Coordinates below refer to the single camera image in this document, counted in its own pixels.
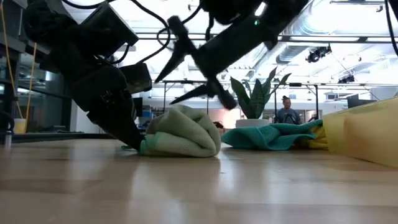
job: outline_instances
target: window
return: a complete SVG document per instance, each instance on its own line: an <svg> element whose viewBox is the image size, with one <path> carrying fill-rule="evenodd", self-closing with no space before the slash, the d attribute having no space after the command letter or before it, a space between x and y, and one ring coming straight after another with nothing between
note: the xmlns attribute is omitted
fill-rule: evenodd
<svg viewBox="0 0 398 224"><path fill-rule="evenodd" d="M0 55L0 78L6 78L7 58Z"/></svg>
<svg viewBox="0 0 398 224"><path fill-rule="evenodd" d="M29 90L18 88L19 106L24 119L26 119L27 115L28 98ZM69 113L69 111L63 110L63 108L63 98L32 91L27 119L27 133L66 130L67 124L63 120L63 113ZM15 118L21 118L18 108L16 108Z"/></svg>
<svg viewBox="0 0 398 224"><path fill-rule="evenodd" d="M21 54L21 67L19 69L19 85L29 87L32 75L33 56L27 53ZM65 82L61 74L55 74L39 68L34 62L32 89L46 91L54 94L65 93Z"/></svg>
<svg viewBox="0 0 398 224"><path fill-rule="evenodd" d="M2 7L4 8L4 18L7 24L7 36L18 38L21 24L21 7L14 1L4 1ZM4 31L3 26L0 26L0 31Z"/></svg>

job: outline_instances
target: ceiling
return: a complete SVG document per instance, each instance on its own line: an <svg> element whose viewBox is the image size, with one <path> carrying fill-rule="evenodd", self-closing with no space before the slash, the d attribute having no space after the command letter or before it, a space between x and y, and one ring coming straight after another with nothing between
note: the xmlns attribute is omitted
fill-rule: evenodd
<svg viewBox="0 0 398 224"><path fill-rule="evenodd" d="M71 0L76 4L89 5L100 2L99 0ZM154 11L162 18L167 19L172 15L181 18L188 17L198 6L199 0L141 0L140 3ZM339 78L353 74L360 83L398 83L394 70L397 66L391 43L358 44L336 43L330 41L332 54L327 55L317 63L308 63L305 58L309 50L326 46L329 36L336 37L387 37L389 35L386 10L383 1L346 1L333 2L330 0L313 0L307 5L281 35L317 36L314 42L280 42L268 51L263 45L231 65L223 78L229 77L264 80L269 72L278 67L278 75L292 73L290 82L323 82L337 83ZM117 0L111 5L124 18L127 24L138 34L153 34L163 28L162 24L141 11L129 0ZM87 18L91 11L65 8L78 22ZM398 23L391 11L394 32L398 33ZM192 34L204 34L207 28L208 15L201 11L186 26ZM212 33L218 34L226 27L216 24ZM195 45L204 44L196 41ZM157 50L160 45L156 40L140 40L135 45L135 51L129 52L123 65L134 64L141 58ZM150 73L156 77L167 63L171 52L164 50L153 57L147 64ZM204 80L199 71L195 69L192 58L187 56L169 80Z"/></svg>

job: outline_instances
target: person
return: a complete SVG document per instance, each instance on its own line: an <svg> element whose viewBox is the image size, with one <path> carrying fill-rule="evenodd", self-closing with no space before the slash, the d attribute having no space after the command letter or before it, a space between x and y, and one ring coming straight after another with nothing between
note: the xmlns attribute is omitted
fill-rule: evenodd
<svg viewBox="0 0 398 224"><path fill-rule="evenodd" d="M277 114L278 123L287 123L287 124L301 124L300 115L290 108L292 106L292 102L289 97L283 97L284 107L280 109Z"/></svg>

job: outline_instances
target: potted plant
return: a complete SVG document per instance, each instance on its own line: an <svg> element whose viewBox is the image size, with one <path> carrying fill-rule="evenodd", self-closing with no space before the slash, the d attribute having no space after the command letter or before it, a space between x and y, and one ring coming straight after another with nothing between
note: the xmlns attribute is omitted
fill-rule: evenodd
<svg viewBox="0 0 398 224"><path fill-rule="evenodd" d="M280 85L285 85L290 74L285 75L281 81L271 91L271 82L276 75L276 68L274 68L265 83L256 80L253 90L250 89L249 83L245 82L246 88L249 90L250 97L246 93L243 84L231 77L231 86L236 96L238 103L247 119L239 119L236 121L236 127L262 127L269 124L267 119L259 119L264 112L264 108L268 103L271 95L278 89Z"/></svg>
<svg viewBox="0 0 398 224"><path fill-rule="evenodd" d="M268 123L272 123L272 118L271 118L271 116L269 116L269 115L264 115L264 116L262 117L262 119L268 121Z"/></svg>

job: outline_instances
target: yellow cup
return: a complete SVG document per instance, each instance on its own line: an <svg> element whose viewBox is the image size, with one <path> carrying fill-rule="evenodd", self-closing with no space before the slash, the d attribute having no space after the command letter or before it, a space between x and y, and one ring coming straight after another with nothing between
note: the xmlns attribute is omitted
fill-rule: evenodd
<svg viewBox="0 0 398 224"><path fill-rule="evenodd" d="M26 119L14 119L15 121L15 127L14 127L14 133L16 134L25 134L25 125L26 125Z"/></svg>

